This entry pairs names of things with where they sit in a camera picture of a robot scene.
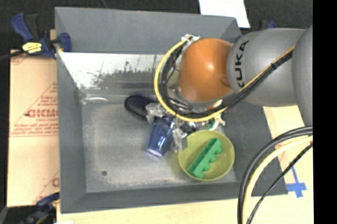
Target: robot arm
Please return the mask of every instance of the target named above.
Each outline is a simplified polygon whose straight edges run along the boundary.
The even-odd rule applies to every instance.
[[[178,61],[175,86],[168,88],[167,68]],[[248,91],[251,81],[266,72],[263,80]],[[304,123],[312,125],[312,27],[252,32],[233,45],[216,38],[201,38],[184,50],[178,46],[166,60],[159,88],[157,96],[165,102],[164,107],[187,121],[200,121],[205,114],[216,116],[244,100],[261,106],[298,104]],[[178,108],[168,96],[189,109]]]

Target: blue tape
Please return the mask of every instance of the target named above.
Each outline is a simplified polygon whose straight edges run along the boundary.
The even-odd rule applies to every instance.
[[[296,194],[296,198],[303,197],[302,191],[307,190],[307,188],[305,186],[305,183],[299,182],[299,179],[297,177],[297,174],[296,174],[296,171],[295,171],[294,167],[291,167],[291,170],[292,170],[292,172],[294,174],[294,177],[295,177],[295,183],[286,183],[285,184],[286,189],[287,189],[287,191],[294,191],[295,194]]]

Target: blue cup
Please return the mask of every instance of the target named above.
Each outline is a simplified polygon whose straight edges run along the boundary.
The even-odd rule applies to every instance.
[[[166,116],[156,118],[147,145],[147,151],[162,157],[173,142],[173,118]]]

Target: blue clamp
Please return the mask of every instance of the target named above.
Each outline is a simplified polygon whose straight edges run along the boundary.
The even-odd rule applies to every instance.
[[[17,224],[42,224],[45,223],[48,218],[54,218],[56,215],[55,207],[52,205],[52,202],[60,198],[60,193],[54,193],[48,197],[43,198],[42,200],[36,203],[37,210],[27,216],[25,219],[19,221]]]
[[[47,35],[39,36],[36,26],[36,14],[25,16],[23,12],[15,15],[11,24],[14,31],[19,34],[24,44],[23,51],[28,55],[41,55],[56,59],[56,48],[54,44],[59,43],[64,52],[72,51],[72,43],[67,33],[61,33],[57,39],[49,40]]]

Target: cardboard sheet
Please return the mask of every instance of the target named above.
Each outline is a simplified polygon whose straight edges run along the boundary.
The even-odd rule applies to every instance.
[[[34,205],[59,190],[56,61],[11,59],[7,206]]]

